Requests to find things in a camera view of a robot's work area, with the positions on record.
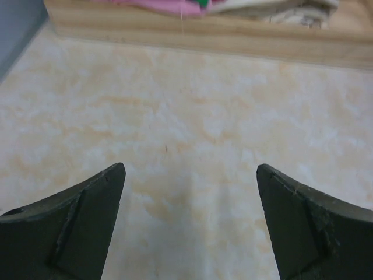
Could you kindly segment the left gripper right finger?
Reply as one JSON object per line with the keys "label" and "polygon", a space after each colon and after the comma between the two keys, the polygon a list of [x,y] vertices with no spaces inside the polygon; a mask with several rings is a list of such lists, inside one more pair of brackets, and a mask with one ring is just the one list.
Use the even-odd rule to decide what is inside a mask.
{"label": "left gripper right finger", "polygon": [[262,164],[256,178],[280,279],[372,279],[372,211]]}

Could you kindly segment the wooden clothes rack with tray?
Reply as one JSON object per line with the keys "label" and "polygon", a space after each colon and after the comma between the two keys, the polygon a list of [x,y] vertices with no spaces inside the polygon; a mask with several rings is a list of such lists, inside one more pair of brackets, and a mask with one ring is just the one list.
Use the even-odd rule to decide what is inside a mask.
{"label": "wooden clothes rack with tray", "polygon": [[342,1],[327,29],[216,15],[169,16],[134,6],[45,1],[65,37],[372,69],[372,2]]}

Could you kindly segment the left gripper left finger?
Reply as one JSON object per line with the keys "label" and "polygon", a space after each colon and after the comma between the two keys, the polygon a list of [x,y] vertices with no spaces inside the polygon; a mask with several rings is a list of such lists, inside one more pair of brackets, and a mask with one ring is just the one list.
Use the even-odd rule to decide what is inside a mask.
{"label": "left gripper left finger", "polygon": [[1,215],[1,279],[101,279],[125,176],[116,163]]}

